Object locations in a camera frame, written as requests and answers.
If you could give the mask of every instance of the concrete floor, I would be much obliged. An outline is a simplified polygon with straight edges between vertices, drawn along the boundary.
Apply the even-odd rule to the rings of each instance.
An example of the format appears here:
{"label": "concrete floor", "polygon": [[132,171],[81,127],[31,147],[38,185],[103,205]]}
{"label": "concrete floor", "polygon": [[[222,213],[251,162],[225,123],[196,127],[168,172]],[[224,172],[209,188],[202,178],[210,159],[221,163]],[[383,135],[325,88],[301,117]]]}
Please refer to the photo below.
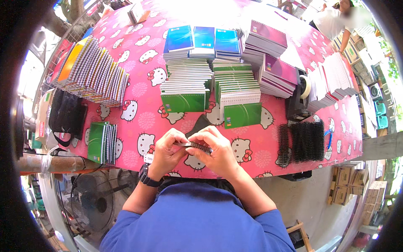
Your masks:
{"label": "concrete floor", "polygon": [[[110,179],[117,177],[118,170],[110,170]],[[312,171],[312,177],[291,182],[279,177],[255,179],[263,191],[276,203],[286,227],[294,226],[299,219],[304,223],[310,243],[317,250],[337,235],[343,235],[350,220],[357,196],[346,206],[327,205],[331,181],[331,168],[323,167]],[[115,193],[115,214],[122,209],[126,196]],[[304,252],[305,247],[297,252]]]}

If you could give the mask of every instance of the wristwatch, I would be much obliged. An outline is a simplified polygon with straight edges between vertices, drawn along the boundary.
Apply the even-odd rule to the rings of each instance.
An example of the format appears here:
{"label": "wristwatch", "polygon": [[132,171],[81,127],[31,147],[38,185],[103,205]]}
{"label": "wristwatch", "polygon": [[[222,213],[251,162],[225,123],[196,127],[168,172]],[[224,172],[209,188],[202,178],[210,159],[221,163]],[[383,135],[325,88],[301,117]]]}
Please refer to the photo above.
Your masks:
{"label": "wristwatch", "polygon": [[150,177],[148,177],[148,166],[150,164],[149,163],[144,163],[143,166],[140,169],[140,181],[147,186],[151,186],[151,187],[158,187],[162,184],[162,182],[164,181],[163,178],[161,178],[160,181],[155,181],[152,180]]}

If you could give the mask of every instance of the wire rack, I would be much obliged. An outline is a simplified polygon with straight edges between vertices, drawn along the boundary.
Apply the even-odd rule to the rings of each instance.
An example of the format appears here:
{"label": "wire rack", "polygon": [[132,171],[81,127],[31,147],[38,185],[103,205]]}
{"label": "wire rack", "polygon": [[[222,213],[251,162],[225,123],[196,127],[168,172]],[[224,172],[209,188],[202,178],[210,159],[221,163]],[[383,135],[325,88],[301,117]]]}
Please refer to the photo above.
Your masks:
{"label": "wire rack", "polygon": [[32,105],[32,116],[34,118],[36,118],[37,116],[39,109],[39,101],[41,97],[45,94],[46,91],[55,88],[50,83],[50,78],[52,77],[54,68],[59,62],[59,59],[62,56],[63,52],[73,42],[78,42],[82,40],[87,30],[91,27],[94,27],[96,22],[98,22],[101,19],[98,12],[102,12],[104,9],[102,3],[109,1],[110,0],[95,1],[93,4],[91,4],[91,6],[89,6],[85,10],[85,12],[79,18],[77,18],[77,20],[70,26],[70,28],[66,31],[63,37],[61,37],[60,41],[56,46],[56,49],[53,51],[47,65],[45,66],[38,88],[36,89],[36,94]]}

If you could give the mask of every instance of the pink tablecloth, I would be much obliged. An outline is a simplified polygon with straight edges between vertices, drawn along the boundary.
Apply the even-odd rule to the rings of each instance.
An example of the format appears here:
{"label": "pink tablecloth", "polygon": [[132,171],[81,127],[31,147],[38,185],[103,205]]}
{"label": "pink tablecloth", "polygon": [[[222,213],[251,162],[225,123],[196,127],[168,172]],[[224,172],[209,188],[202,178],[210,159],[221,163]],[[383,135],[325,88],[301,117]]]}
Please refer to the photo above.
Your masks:
{"label": "pink tablecloth", "polygon": [[[88,103],[84,125],[85,135],[82,141],[73,141],[69,146],[71,152],[87,157],[85,139],[88,139],[90,123],[109,121],[118,125],[116,166],[138,171],[143,164],[143,154],[153,148],[156,141],[167,130],[173,127],[186,133],[193,128],[202,113],[166,113],[162,107],[158,85],[166,80],[162,53],[168,28],[188,24],[188,19],[194,16],[198,16],[199,21],[196,20],[192,23],[193,25],[231,28],[229,26],[236,22],[235,18],[244,17],[251,10],[256,10],[253,16],[255,20],[286,32],[289,53],[281,58],[295,66],[304,67],[307,71],[316,68],[317,62],[323,62],[328,53],[332,53],[331,47],[327,46],[330,41],[318,31],[291,15],[263,4],[249,0],[230,1],[230,4],[224,5],[227,12],[217,10],[217,14],[211,14],[216,15],[215,19],[206,17],[203,20],[205,16],[203,8],[209,9],[214,4],[222,3],[212,0],[208,0],[207,3],[203,1],[199,2],[203,4],[199,9],[184,11],[184,9],[178,10],[175,5],[167,4],[168,2],[163,0],[142,2],[144,9],[150,9],[152,13],[148,20],[136,26],[130,25],[127,16],[130,6],[108,14],[95,26],[93,35],[100,39],[100,46],[106,47],[114,59],[120,62],[120,66],[131,75],[130,85],[125,92],[125,100],[128,100],[130,104],[126,110],[118,108],[109,110],[85,101]],[[288,20],[274,13],[275,10]],[[287,122],[285,102],[284,99],[265,94],[262,94],[261,102],[260,125],[224,129],[222,121],[218,119],[219,105],[215,102],[214,96],[210,98],[210,108],[204,112],[209,121],[231,140],[237,161],[252,177],[308,171],[343,162],[362,154],[358,106],[353,98],[348,97],[334,106],[318,111],[313,118],[308,119],[321,118],[325,122],[326,130],[329,128],[334,130],[332,150],[326,153],[324,161],[290,164],[287,167],[276,165],[278,150],[276,127]],[[170,175],[196,178],[217,177],[193,156],[184,157]]]}

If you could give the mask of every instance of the black bag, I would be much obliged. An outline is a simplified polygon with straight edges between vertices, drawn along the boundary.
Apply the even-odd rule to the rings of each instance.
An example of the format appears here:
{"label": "black bag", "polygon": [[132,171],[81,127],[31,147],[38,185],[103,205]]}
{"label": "black bag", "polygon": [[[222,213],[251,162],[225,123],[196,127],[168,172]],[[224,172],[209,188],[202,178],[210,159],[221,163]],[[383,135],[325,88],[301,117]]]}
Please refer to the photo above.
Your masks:
{"label": "black bag", "polygon": [[55,91],[49,115],[49,127],[54,132],[69,133],[68,141],[54,136],[58,143],[68,147],[73,138],[82,139],[87,106],[81,105],[83,99],[60,89]]}

